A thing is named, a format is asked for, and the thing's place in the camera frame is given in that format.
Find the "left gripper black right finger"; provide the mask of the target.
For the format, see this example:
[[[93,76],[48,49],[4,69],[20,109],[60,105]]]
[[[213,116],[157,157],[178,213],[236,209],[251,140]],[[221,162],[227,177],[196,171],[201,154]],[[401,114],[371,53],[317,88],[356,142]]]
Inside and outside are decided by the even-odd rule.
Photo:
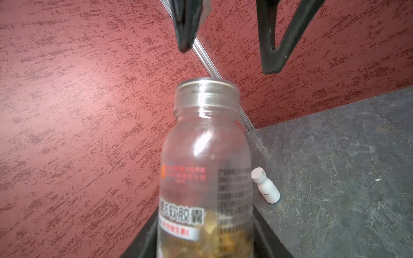
[[[253,233],[254,258],[294,258],[255,205],[253,206]]]

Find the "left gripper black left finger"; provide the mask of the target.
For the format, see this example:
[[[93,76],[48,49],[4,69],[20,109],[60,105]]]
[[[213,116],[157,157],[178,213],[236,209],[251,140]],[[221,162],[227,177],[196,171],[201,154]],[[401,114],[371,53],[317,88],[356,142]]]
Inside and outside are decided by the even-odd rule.
[[[140,232],[120,258],[156,258],[158,233],[158,208],[149,217]]]

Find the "white pill bottle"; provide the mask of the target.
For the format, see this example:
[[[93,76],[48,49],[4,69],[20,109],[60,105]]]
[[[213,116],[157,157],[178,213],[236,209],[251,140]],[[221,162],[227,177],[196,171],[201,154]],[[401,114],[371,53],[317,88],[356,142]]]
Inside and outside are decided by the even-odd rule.
[[[275,186],[261,167],[255,168],[251,172],[252,181],[257,185],[259,192],[267,203],[275,204],[280,198],[281,194],[278,188]]]

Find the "amber glass pill jar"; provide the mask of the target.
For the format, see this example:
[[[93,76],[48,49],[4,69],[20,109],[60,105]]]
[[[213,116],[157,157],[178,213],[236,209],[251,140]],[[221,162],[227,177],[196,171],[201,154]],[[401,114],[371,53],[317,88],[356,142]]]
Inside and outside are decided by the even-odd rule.
[[[159,258],[254,255],[251,154],[239,89],[195,78],[175,90],[177,124],[161,151]]]

